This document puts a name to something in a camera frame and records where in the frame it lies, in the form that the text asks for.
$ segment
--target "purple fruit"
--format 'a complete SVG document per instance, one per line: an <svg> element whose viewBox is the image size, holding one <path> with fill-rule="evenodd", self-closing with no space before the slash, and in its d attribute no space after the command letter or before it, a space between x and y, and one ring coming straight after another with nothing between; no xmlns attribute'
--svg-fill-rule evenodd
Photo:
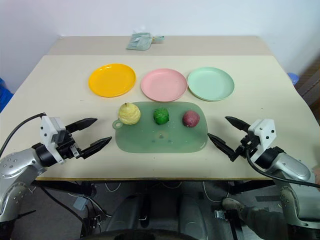
<svg viewBox="0 0 320 240"><path fill-rule="evenodd" d="M185 125L188 128L193 128L197 126L199 123L200 116L195 111L189 110L185 112L182 118L183 125Z"/></svg>

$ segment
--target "white wall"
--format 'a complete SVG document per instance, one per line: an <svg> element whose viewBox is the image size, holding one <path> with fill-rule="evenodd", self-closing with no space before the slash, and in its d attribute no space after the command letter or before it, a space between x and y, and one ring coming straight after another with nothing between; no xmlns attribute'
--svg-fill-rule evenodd
<svg viewBox="0 0 320 240"><path fill-rule="evenodd" d="M320 53L320 0L2 1L0 76L13 91L58 35L255 35L298 74Z"/></svg>

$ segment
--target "gray pants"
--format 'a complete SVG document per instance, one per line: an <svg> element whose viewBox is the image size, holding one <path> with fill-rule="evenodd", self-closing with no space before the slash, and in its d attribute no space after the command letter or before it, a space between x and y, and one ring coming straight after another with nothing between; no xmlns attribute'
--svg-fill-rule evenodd
<svg viewBox="0 0 320 240"><path fill-rule="evenodd" d="M241 216L248 227L264 240L287 240L288 229L281 212L245 207Z"/></svg>

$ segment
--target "table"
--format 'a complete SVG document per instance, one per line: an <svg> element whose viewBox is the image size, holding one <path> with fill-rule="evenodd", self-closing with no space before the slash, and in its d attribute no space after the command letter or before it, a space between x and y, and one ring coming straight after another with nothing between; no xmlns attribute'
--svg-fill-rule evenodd
<svg viewBox="0 0 320 240"><path fill-rule="evenodd" d="M319 164L319 125L311 110L293 87L261 39L255 36L171 36L148 51L127 51L130 37L65 37L52 47L17 90L0 114L0 142L22 120L41 112L61 117L65 125L96 117L91 127L75 132L83 149L100 138L115 136L112 123L124 102L150 101L140 89L142 77L157 68L171 68L185 77L199 67L226 71L235 83L234 93L225 100L207 102L189 90L178 99L203 110L208 132L224 139L235 149L245 133L224 119L233 116L251 124L256 119L275 120L279 146L310 168ZM88 87L90 74L110 63L131 66L137 82L128 93L103 98ZM20 151L41 141L40 120L27 123L12 138L4 153ZM193 153L128 153L113 139L103 150L87 159L68 159L43 173L38 180L262 180L243 158L235 162L210 141Z"/></svg>

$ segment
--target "person's leg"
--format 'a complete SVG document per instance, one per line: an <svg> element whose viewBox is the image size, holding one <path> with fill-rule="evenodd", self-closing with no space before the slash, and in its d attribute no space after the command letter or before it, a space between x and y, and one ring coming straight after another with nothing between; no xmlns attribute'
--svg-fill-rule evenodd
<svg viewBox="0 0 320 240"><path fill-rule="evenodd" d="M257 207L245 207L232 198L222 201L225 210L237 210L239 217L248 227L264 240L287 240L288 229L284 215Z"/></svg>

